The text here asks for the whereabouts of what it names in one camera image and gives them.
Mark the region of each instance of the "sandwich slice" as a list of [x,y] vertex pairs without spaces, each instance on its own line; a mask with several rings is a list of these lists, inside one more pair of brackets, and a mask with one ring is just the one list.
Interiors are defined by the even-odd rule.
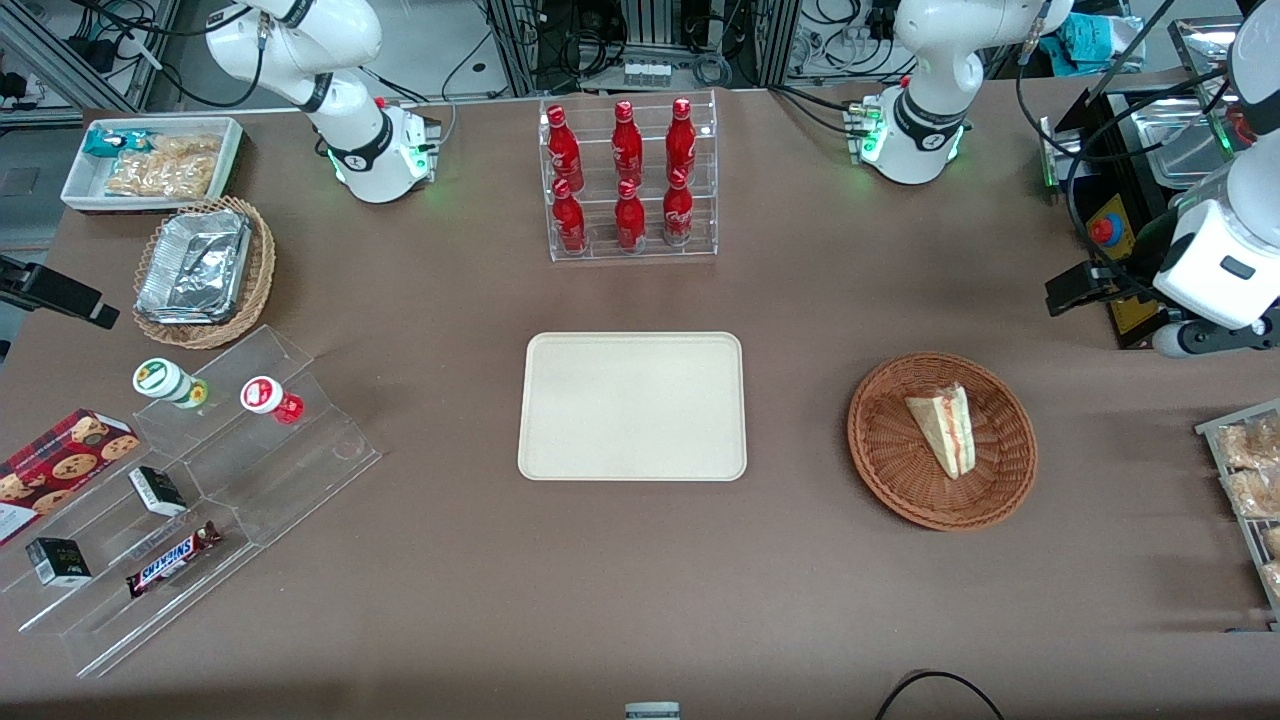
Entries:
[[978,456],[973,447],[969,396],[961,386],[940,389],[932,397],[908,397],[906,406],[952,480],[973,470]]

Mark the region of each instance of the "white tray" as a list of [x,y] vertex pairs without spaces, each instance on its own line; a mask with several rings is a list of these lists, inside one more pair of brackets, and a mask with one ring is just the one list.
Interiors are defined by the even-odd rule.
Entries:
[[63,184],[61,199],[68,208],[93,213],[138,213],[143,210],[175,210],[195,205],[204,200],[216,200],[223,196],[227,181],[232,174],[232,165],[236,164],[236,151],[239,149],[241,137],[244,135],[241,124],[227,117],[165,117],[165,118],[118,118],[111,120],[93,120],[88,124],[84,135],[106,129],[148,129],[165,135],[216,135],[223,138],[223,146],[218,151],[218,164],[214,165],[214,177],[209,183],[209,191],[200,200],[175,200],[172,197],[122,197],[106,193],[106,179],[115,170],[115,158],[96,158],[76,149],[76,160],[72,161],[72,170],[67,174]]
[[741,343],[722,332],[534,337],[518,464],[531,480],[736,480]]

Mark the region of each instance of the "stainless steel tray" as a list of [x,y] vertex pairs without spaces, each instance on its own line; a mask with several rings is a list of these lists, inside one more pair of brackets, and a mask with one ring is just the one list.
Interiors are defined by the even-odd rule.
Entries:
[[[1169,37],[1183,60],[1183,67],[1192,76],[1202,76],[1226,64],[1226,54],[1240,29],[1244,18],[1240,15],[1219,15],[1213,18],[1180,18],[1169,23]],[[1201,83],[1196,95],[1207,105],[1222,87],[1224,78]],[[1222,96],[1226,102],[1235,102],[1234,92]]]
[[[1156,182],[1170,190],[1187,190],[1226,161],[1217,136],[1194,97],[1157,100],[1134,113],[1133,123],[1144,147],[1167,142],[1151,152],[1151,172]],[[1192,127],[1174,137],[1188,123]]]

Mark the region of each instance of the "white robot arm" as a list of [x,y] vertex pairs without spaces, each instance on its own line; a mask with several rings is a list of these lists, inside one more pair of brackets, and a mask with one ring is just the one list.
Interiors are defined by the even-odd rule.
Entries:
[[[1152,283],[1198,319],[1165,325],[1155,347],[1180,357],[1204,352],[1221,329],[1268,336],[1280,296],[1280,1],[1256,6],[1231,44],[1228,68],[1252,147],[1176,200],[1178,225]],[[1270,347],[1271,342],[1258,343]]]
[[1071,0],[902,0],[893,36],[919,65],[906,87],[864,99],[861,161],[904,184],[938,177],[982,86],[977,51],[1021,42],[1037,22],[1052,32],[1070,10]]
[[[388,202],[434,174],[421,117],[381,108],[351,70],[378,56],[383,28],[365,0],[250,0],[260,13],[207,33],[228,74],[271,90],[306,113],[329,145],[338,179],[366,202]],[[215,24],[233,5],[209,17]]]

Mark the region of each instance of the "snickers bar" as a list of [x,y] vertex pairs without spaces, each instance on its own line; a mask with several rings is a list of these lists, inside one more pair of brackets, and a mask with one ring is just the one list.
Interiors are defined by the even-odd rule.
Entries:
[[223,537],[214,529],[212,520],[205,523],[205,527],[187,536],[169,552],[165,552],[155,562],[143,568],[141,573],[125,578],[124,582],[129,585],[129,594],[141,597],[142,593],[172,577],[183,565],[191,562],[197,555],[218,544],[221,539]]

